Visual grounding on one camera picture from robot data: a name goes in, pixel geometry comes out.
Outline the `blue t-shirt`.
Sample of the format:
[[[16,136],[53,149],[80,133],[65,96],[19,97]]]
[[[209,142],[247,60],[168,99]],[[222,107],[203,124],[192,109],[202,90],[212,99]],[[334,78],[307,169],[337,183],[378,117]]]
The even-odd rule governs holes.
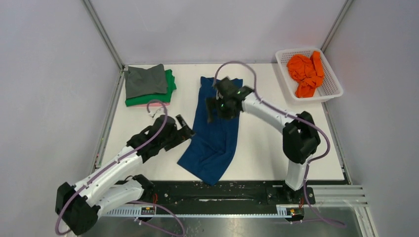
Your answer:
[[[206,99],[215,96],[213,78],[200,78],[198,103],[192,130],[195,135],[177,164],[208,185],[215,185],[223,176],[236,152],[239,118],[218,118],[208,122]]]

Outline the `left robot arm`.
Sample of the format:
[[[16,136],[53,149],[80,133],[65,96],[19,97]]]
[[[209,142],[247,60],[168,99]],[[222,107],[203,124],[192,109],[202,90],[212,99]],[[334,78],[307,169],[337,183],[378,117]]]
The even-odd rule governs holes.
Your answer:
[[[154,200],[155,185],[142,174],[121,185],[117,182],[160,150],[169,151],[194,135],[181,115],[159,116],[152,125],[133,135],[104,167],[73,185],[65,182],[59,186],[55,204],[57,222],[64,222],[71,232],[82,235],[115,208],[133,201]]]

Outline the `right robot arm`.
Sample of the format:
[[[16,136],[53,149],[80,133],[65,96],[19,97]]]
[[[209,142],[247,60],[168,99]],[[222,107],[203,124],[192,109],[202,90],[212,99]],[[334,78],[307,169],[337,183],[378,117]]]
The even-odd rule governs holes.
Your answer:
[[[206,99],[208,122],[215,117],[231,120],[240,113],[251,114],[271,125],[282,135],[282,148],[288,158],[288,171],[283,190],[284,199],[296,203],[303,197],[307,163],[321,140],[310,113],[289,113],[268,105],[248,86],[238,87],[229,78],[214,80],[215,96]]]

